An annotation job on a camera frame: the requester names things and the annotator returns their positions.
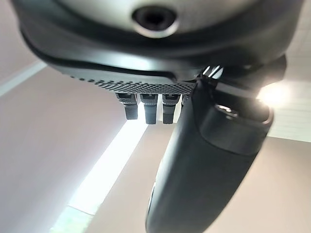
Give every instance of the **circular hole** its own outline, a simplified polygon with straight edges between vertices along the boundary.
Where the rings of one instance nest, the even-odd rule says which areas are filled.
[[[145,6],[133,12],[133,20],[150,31],[164,31],[176,20],[176,14],[160,6]]]
[[[164,16],[157,12],[150,12],[145,16],[145,20],[147,23],[152,24],[154,26],[159,26],[165,20]]]

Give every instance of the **bright light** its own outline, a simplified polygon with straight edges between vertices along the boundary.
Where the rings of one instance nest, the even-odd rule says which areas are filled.
[[[218,70],[220,68],[220,66],[217,66],[216,68],[214,68],[213,70],[212,70],[212,72],[209,74],[209,78],[210,77],[212,77],[214,74],[215,74],[215,72]]]
[[[206,73],[208,72],[208,70],[210,69],[210,67],[207,67],[204,72],[203,72],[203,75],[206,75]]]
[[[144,107],[138,106],[138,120],[128,120],[99,161],[82,182],[69,203],[76,209],[95,214],[109,193],[148,125]]]
[[[272,107],[284,105],[290,97],[288,86],[282,83],[273,83],[263,87],[257,99]]]

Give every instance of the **perforated grille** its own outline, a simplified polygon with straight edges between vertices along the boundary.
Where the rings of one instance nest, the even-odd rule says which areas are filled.
[[[104,80],[86,80],[79,79],[93,83],[98,87],[117,93],[140,93],[140,94],[189,94],[194,88],[194,83],[180,82],[175,84],[150,84],[150,83],[123,83],[123,82],[106,82]]]

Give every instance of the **ceiling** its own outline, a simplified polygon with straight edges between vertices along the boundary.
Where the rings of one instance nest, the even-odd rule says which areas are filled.
[[[275,108],[270,136],[311,142],[311,0],[306,0],[300,22],[288,49],[284,84],[289,100]]]

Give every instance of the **black plastic housing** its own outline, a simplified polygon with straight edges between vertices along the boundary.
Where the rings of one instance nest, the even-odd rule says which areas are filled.
[[[93,22],[54,0],[11,1],[30,47],[61,72],[79,76],[87,71],[92,79],[100,70],[113,69],[124,80],[103,72],[107,83],[126,83],[135,74],[142,83],[157,84],[191,81],[205,66],[262,65],[277,59],[292,39],[303,3],[259,0],[224,22],[152,39]],[[163,73],[154,80],[152,72]]]
[[[202,233],[245,177],[273,112],[243,98],[220,105],[226,98],[199,82],[186,101],[156,176],[148,233]]]

